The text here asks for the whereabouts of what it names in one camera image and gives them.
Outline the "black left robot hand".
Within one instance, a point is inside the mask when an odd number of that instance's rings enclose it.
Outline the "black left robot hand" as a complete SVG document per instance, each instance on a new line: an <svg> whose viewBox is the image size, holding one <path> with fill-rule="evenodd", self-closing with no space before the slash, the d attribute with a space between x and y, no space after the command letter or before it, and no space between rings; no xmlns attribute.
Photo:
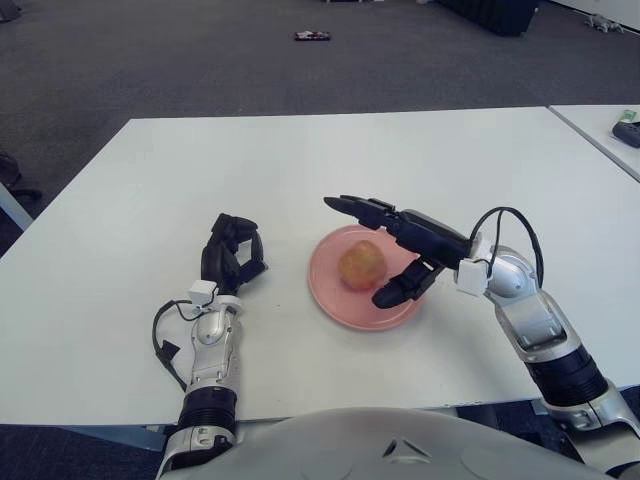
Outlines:
<svg viewBox="0 0 640 480"><path fill-rule="evenodd" d="M236 254L250 243L250 258L240 264ZM241 286L268 269L264 261L258 225L253 221L221 213L201 254L201 279L215 282L221 295L236 296Z"/></svg>

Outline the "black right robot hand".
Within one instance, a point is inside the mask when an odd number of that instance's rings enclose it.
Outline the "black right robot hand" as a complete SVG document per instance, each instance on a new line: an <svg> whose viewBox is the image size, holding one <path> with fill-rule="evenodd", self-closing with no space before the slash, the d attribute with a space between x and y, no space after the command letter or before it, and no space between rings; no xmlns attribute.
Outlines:
<svg viewBox="0 0 640 480"><path fill-rule="evenodd" d="M373 295L372 303L379 309L419 299L443 270L456 270L470 253L470 239L420 212L398 211L381 200L350 195L326 197L324 202L363 227L385 229L398 246L418 256Z"/></svg>

